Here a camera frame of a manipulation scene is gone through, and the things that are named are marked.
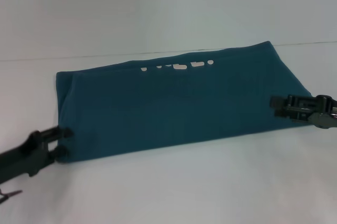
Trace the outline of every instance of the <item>folded cloth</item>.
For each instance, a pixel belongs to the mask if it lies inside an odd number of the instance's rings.
[[[60,162],[301,126],[269,100],[311,96],[270,42],[59,72],[56,88],[59,126],[74,132]]]

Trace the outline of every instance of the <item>black clamp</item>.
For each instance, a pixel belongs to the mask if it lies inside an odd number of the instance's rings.
[[[31,133],[22,145],[0,154],[0,184],[25,173],[32,177],[40,169],[54,163],[56,158],[67,155],[66,147],[57,146],[49,151],[48,144],[71,136],[70,129],[61,129],[58,126],[46,131]],[[3,194],[0,191],[0,195],[3,196],[0,198],[0,203],[20,192]]]
[[[290,118],[294,122],[310,123],[318,128],[337,127],[337,101],[330,96],[289,95],[288,98],[273,96],[270,107],[275,109],[275,116]]]

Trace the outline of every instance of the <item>teal fabric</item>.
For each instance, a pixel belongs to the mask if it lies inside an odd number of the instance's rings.
[[[62,162],[301,126],[275,118],[269,100],[311,96],[270,42],[59,72],[56,88],[59,125],[74,132],[58,142]]]

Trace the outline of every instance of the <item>white surface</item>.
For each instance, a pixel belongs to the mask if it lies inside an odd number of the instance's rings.
[[[271,40],[313,95],[337,97],[336,43],[283,45],[337,41],[334,2],[0,0],[0,152],[57,124],[56,72],[181,54],[143,52]],[[96,57],[60,58],[76,56]],[[52,165],[1,185],[24,190],[0,206],[1,223],[336,223],[335,132],[281,130]]]
[[[0,60],[337,41],[336,0],[0,0]]]

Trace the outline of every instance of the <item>white wall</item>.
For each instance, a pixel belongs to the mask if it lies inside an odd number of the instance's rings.
[[[335,2],[0,0],[0,152],[57,124],[56,72],[187,50],[270,40],[313,95],[337,98]],[[288,129],[56,164],[1,185],[24,190],[0,206],[1,223],[336,223],[334,133]]]

